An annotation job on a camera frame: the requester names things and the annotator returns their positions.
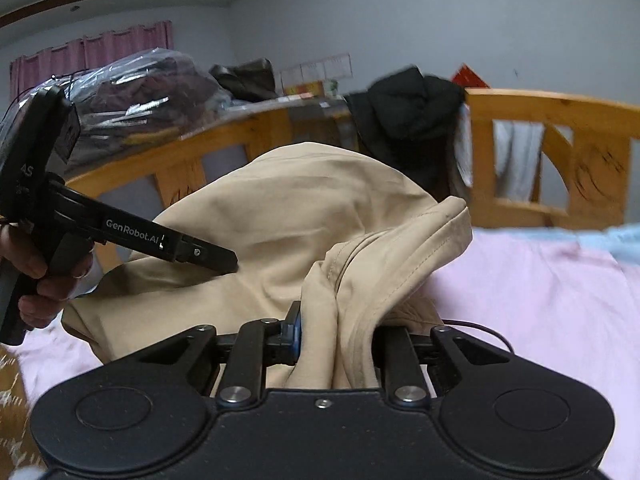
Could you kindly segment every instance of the curtain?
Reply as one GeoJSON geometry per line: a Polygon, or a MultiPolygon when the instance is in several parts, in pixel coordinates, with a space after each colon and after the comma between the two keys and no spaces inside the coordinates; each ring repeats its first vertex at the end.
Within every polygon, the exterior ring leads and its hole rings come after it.
{"type": "Polygon", "coordinates": [[[11,98],[50,79],[79,70],[100,68],[125,56],[150,48],[174,47],[171,22],[145,27],[135,25],[122,32],[79,38],[57,48],[45,48],[33,56],[20,56],[10,67],[11,98]]]}

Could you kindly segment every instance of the wooden headboard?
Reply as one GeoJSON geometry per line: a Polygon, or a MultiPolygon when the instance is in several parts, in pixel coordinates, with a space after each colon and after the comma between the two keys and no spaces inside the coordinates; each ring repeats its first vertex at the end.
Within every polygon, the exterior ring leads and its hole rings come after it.
{"type": "Polygon", "coordinates": [[[640,139],[640,107],[553,92],[466,92],[473,139],[469,209],[474,225],[604,229],[624,222],[631,142],[640,139]],[[545,125],[542,152],[568,189],[566,210],[495,197],[493,120],[545,125]],[[556,126],[571,128],[573,143],[556,126]]]}

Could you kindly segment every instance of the finger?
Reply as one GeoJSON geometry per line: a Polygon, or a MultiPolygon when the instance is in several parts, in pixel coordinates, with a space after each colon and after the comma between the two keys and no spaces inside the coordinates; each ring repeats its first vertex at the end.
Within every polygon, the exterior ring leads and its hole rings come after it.
{"type": "Polygon", "coordinates": [[[36,292],[54,301],[65,301],[71,297],[78,280],[71,276],[49,276],[38,282],[36,292]]]}
{"type": "Polygon", "coordinates": [[[78,264],[71,271],[71,275],[74,278],[84,278],[91,270],[91,267],[93,266],[93,264],[94,264],[94,254],[89,253],[87,254],[87,256],[85,256],[82,260],[78,262],[78,264]]]}
{"type": "MultiPolygon", "coordinates": [[[[20,309],[20,314],[24,314],[33,319],[50,322],[62,310],[62,303],[44,298],[43,296],[23,296],[18,300],[18,309],[20,309]]],[[[29,324],[36,328],[42,328],[31,323],[29,324]]]]}
{"type": "Polygon", "coordinates": [[[51,319],[38,319],[37,317],[30,316],[29,314],[25,314],[23,312],[20,313],[20,317],[27,325],[34,328],[46,328],[55,318],[54,316],[51,319]]]}
{"type": "Polygon", "coordinates": [[[47,264],[29,235],[12,225],[5,225],[0,230],[0,256],[36,280],[47,273],[47,264]]]}

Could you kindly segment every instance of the wall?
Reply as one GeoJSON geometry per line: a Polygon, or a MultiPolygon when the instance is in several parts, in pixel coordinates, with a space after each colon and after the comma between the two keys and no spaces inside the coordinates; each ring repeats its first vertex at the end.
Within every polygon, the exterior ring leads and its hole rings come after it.
{"type": "Polygon", "coordinates": [[[15,41],[0,48],[0,109],[4,112],[10,102],[9,65],[18,56],[35,54],[48,46],[58,46],[105,30],[124,30],[139,23],[171,20],[174,25],[175,49],[193,56],[196,63],[206,70],[214,63],[232,64],[236,61],[236,56],[230,42],[225,14],[225,9],[205,6],[131,10],[43,30],[15,41]]]}
{"type": "MultiPolygon", "coordinates": [[[[366,88],[408,64],[450,77],[467,63],[496,88],[545,89],[640,104],[640,0],[240,0],[229,24],[238,61],[279,70],[349,52],[366,88]]],[[[629,219],[640,221],[640,146],[629,219]]],[[[555,169],[542,200],[563,206],[555,169]]]]}

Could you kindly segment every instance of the screw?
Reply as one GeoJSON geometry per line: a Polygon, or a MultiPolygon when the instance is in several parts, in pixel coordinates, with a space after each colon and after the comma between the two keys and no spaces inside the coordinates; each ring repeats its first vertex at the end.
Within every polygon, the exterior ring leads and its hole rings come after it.
{"type": "Polygon", "coordinates": [[[333,403],[329,399],[318,399],[316,400],[316,408],[320,408],[324,410],[326,408],[330,408],[333,403]]]}
{"type": "Polygon", "coordinates": [[[396,390],[396,397],[403,402],[419,402],[427,396],[420,386],[400,386],[396,390]]]}
{"type": "Polygon", "coordinates": [[[220,399],[232,404],[240,404],[251,397],[251,391],[244,386],[228,386],[220,392],[220,399]]]}

